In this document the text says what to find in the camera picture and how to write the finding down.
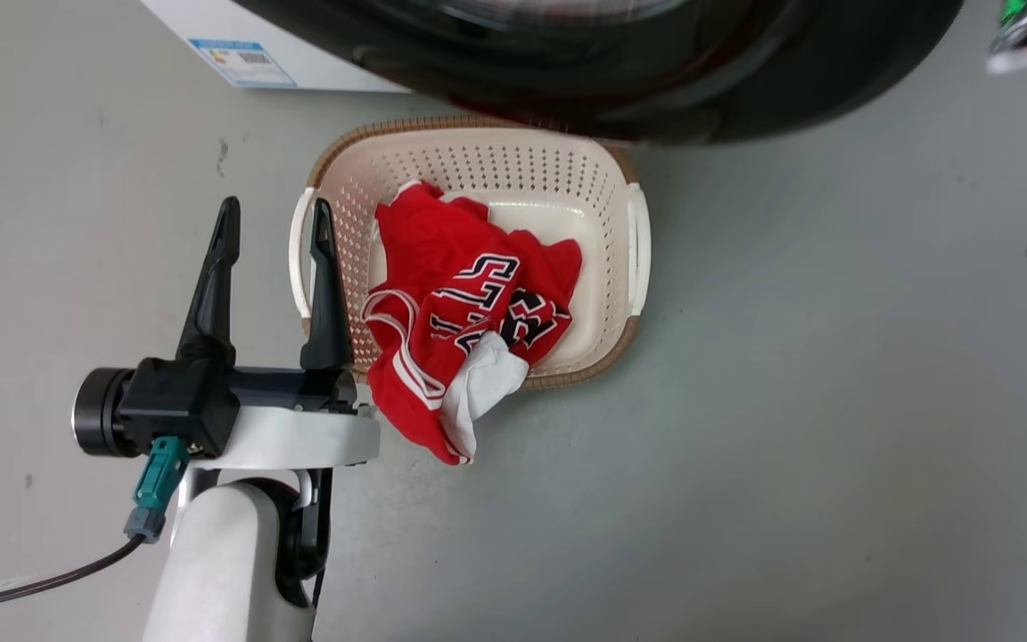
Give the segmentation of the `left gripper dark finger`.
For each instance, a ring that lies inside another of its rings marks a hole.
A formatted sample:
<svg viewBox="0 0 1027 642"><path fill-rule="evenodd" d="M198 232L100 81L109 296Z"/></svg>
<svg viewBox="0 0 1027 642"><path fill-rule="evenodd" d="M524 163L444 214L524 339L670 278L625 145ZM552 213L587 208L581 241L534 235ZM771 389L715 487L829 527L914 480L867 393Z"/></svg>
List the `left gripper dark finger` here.
<svg viewBox="0 0 1027 642"><path fill-rule="evenodd" d="M345 288L335 244L330 204L314 200L310 256L315 263L311 316L299 365L305 370L339 370L353 366Z"/></svg>
<svg viewBox="0 0 1027 642"><path fill-rule="evenodd" d="M220 204L177 347L179 360L212 360L227 368L235 366L231 296L232 271L241 248L241 214L236 196L228 196Z"/></svg>

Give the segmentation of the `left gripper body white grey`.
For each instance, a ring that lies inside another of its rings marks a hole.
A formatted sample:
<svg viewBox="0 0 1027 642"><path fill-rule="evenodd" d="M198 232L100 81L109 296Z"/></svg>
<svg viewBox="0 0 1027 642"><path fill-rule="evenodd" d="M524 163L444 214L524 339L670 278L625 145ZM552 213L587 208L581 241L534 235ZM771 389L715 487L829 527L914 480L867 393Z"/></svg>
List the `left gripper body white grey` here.
<svg viewBox="0 0 1027 642"><path fill-rule="evenodd" d="M195 470L326 470L380 454L382 427L348 369L237 368L228 385L239 415L223 454L195 457Z"/></svg>

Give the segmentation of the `white washing machine body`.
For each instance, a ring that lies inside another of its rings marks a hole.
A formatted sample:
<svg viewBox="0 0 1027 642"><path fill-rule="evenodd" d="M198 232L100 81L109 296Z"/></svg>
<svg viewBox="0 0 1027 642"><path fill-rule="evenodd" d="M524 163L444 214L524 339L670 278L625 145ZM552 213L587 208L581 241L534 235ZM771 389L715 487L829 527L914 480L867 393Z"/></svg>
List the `white washing machine body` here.
<svg viewBox="0 0 1027 642"><path fill-rule="evenodd" d="M307 44L277 26L246 11L234 0L139 0L193 52L189 39L258 42L307 91L355 91L408 95L410 90Z"/></svg>

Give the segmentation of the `black round washing machine door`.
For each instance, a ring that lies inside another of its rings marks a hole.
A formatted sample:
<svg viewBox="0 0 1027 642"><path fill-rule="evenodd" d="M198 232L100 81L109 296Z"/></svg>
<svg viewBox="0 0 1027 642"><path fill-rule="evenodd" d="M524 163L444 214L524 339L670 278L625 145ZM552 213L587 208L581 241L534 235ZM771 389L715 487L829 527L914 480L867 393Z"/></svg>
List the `black round washing machine door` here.
<svg viewBox="0 0 1027 642"><path fill-rule="evenodd" d="M464 111L627 143L816 127L904 80L965 0L233 0Z"/></svg>

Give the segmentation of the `red basketball jersey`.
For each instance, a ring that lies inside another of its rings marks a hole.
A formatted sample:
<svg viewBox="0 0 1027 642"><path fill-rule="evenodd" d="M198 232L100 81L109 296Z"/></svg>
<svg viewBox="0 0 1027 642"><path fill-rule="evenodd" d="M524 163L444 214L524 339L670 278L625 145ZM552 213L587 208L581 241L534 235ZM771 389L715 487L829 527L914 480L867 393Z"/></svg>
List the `red basketball jersey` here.
<svg viewBox="0 0 1027 642"><path fill-rule="evenodd" d="M368 386L400 435L452 465L439 419L452 379L485 332L530 369L553 352L573 322L581 248L506 232L487 203L420 180L379 204L375 220L386 277L360 313L380 351Z"/></svg>

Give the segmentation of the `white cloth garment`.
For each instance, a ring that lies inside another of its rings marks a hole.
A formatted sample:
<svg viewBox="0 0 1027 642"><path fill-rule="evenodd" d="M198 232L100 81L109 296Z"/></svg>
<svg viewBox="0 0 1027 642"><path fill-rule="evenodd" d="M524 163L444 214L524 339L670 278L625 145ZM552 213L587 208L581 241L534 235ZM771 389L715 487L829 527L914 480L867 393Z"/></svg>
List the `white cloth garment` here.
<svg viewBox="0 0 1027 642"><path fill-rule="evenodd" d="M440 426L451 451L451 464L472 462L478 420L518 391L529 370L529 362L514 354L500 334L481 334L441 402Z"/></svg>

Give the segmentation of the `blue white energy label sticker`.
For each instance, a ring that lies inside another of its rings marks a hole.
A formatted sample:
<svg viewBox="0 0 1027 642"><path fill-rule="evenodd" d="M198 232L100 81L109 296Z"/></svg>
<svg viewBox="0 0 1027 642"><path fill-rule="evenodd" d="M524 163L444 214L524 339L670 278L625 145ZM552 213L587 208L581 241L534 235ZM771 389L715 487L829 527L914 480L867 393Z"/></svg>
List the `blue white energy label sticker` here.
<svg viewBox="0 0 1027 642"><path fill-rule="evenodd" d="M188 44L232 86L297 88L281 65L258 42L189 39Z"/></svg>

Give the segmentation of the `cream perforated laundry basket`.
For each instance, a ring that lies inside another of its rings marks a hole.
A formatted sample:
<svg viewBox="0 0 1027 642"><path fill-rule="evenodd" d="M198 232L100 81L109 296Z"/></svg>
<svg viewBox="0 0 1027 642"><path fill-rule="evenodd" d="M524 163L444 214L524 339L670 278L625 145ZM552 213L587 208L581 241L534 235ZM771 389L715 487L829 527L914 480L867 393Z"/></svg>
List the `cream perforated laundry basket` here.
<svg viewBox="0 0 1027 642"><path fill-rule="evenodd" d="M485 201L503 230L529 231L542 243L572 239L581 248L571 300L575 322L530 370L525 391L591 381L623 357L652 275L651 216L625 151L477 115L395 120L351 130L326 149L291 218L289 279L308 330L311 209L321 200L331 209L359 381L379 350L358 313L368 290L386 277L374 212L407 180L436 185L448 198Z"/></svg>

